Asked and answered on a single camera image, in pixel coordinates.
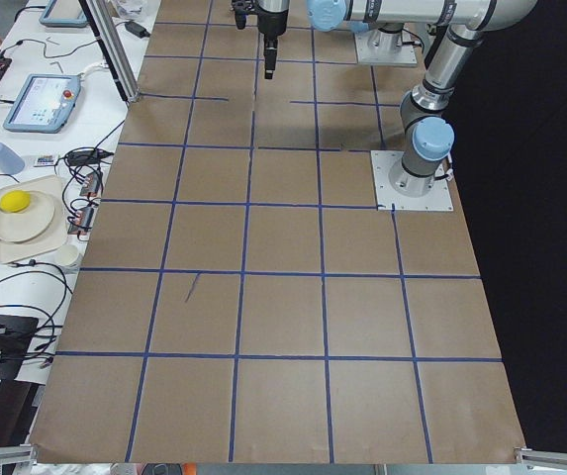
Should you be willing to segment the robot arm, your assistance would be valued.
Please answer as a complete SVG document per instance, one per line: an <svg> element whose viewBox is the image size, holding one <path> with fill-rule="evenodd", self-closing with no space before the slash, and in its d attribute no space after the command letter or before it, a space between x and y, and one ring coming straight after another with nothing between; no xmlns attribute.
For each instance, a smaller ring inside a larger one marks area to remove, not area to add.
<svg viewBox="0 0 567 475"><path fill-rule="evenodd" d="M406 149L389 172L400 194L421 197L432 188L435 173L454 142L454 131L441 118L461 69L482 37L508 28L534 8L534 1L308 1L314 29L330 31L345 21L370 26L425 23L445 27L445 34L424 79L400 106Z"/></svg>

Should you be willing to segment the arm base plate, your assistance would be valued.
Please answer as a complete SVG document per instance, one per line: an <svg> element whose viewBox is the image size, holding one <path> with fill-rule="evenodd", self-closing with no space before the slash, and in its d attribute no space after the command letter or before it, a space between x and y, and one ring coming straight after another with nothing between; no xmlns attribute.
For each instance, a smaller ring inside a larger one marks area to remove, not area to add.
<svg viewBox="0 0 567 475"><path fill-rule="evenodd" d="M411 36L404 39L403 24L385 24L354 34L359 64L416 67L418 60Z"/></svg>
<svg viewBox="0 0 567 475"><path fill-rule="evenodd" d="M371 163L379 210L452 212L449 184L440 165L435 174L419 178L403 168L403 152L399 150L372 150Z"/></svg>

